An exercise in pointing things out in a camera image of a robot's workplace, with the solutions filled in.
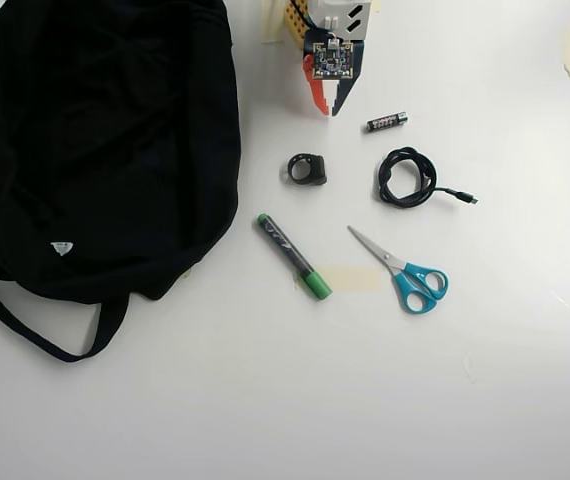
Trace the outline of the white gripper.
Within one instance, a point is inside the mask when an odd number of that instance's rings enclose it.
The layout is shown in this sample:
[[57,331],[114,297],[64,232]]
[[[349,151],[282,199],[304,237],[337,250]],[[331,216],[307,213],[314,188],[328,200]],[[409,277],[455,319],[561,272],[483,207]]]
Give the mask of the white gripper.
[[[363,63],[365,38],[371,12],[370,0],[310,0],[309,19],[318,28],[331,31],[338,37],[354,41],[349,79],[341,79],[336,89],[336,98],[332,107],[332,116],[339,114],[352,88],[358,80]],[[325,68],[316,64],[312,53],[303,58],[303,71],[309,84],[312,99],[318,110],[328,116],[329,106],[324,94],[323,81],[327,74]]]

